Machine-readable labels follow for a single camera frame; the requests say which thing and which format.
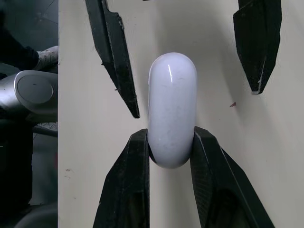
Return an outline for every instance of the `black pants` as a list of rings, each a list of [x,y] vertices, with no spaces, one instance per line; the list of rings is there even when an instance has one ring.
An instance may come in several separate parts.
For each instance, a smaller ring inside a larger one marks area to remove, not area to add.
[[[23,47],[0,23],[0,62],[19,70],[31,70],[38,63],[38,53]]]

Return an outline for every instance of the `white capsule-shaped object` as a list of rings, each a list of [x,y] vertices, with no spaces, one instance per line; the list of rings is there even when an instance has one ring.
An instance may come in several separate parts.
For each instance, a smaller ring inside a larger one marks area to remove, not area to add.
[[[182,166],[194,137],[197,72],[180,53],[158,57],[149,73],[148,142],[152,159],[161,167]]]

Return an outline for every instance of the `cream-colored surface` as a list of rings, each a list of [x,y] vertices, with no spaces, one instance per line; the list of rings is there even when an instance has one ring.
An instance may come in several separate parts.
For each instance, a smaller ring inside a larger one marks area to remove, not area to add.
[[[96,53],[84,0],[59,3],[59,227],[92,227],[105,177],[147,127],[153,60],[181,52],[198,70],[197,126],[244,169],[277,228],[303,226],[304,18],[283,0],[282,41],[265,92],[252,96],[238,60],[237,0],[112,0],[123,18],[141,118],[133,119]],[[189,163],[151,161],[151,228],[200,227]]]

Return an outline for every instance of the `white sneaker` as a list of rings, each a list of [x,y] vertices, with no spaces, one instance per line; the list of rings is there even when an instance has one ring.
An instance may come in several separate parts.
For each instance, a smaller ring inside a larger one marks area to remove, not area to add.
[[[44,51],[38,51],[39,60],[33,70],[41,70],[58,62],[58,46],[50,47]]]

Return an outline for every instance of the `person's leg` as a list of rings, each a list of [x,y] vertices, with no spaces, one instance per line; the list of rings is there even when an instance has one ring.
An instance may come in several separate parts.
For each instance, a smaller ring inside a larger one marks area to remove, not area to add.
[[[5,12],[0,7],[0,62],[19,70],[42,70],[58,62],[58,46],[38,52],[31,47],[23,47],[4,28],[4,20]]]
[[[0,62],[19,70],[31,70],[38,60],[38,52],[30,47],[23,47],[4,27],[0,27]]]

